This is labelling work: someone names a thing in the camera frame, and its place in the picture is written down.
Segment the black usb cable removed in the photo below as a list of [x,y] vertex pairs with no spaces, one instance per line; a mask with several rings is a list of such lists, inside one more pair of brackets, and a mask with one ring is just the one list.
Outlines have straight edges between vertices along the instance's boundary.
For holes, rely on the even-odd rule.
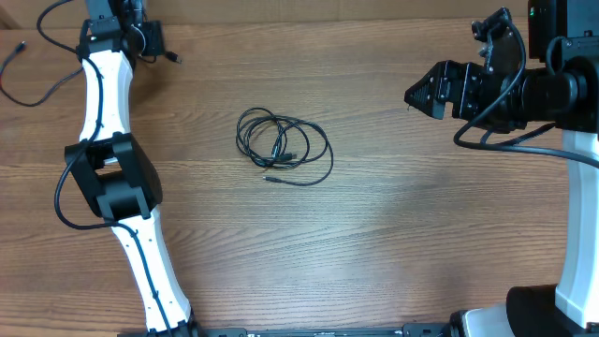
[[24,58],[28,44],[20,41],[1,63],[1,95],[21,107],[44,104],[62,85],[83,72],[77,61],[37,60]]

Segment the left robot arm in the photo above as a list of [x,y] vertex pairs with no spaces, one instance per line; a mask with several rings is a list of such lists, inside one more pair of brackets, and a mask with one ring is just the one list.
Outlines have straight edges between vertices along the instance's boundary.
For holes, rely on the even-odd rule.
[[76,49],[86,78],[85,121],[79,143],[65,148],[65,173],[124,249],[144,305],[145,335],[199,336],[163,238],[162,186],[129,121],[137,60],[164,54],[162,26],[146,20],[141,1],[86,6]]

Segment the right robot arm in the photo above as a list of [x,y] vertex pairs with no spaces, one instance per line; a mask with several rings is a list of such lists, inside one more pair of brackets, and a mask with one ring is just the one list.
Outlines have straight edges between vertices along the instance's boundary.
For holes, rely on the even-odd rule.
[[422,336],[594,336],[598,332],[598,5],[532,1],[523,36],[501,7],[474,22],[482,64],[435,64],[404,95],[434,119],[450,112],[480,140],[460,147],[563,159],[566,250],[555,285],[515,286],[503,303],[457,311]]

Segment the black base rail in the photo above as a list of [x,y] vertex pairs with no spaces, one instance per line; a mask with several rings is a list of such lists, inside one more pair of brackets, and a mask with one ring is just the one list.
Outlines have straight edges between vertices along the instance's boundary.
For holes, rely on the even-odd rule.
[[447,323],[409,323],[391,328],[247,330],[204,329],[208,337],[451,337],[459,336]]

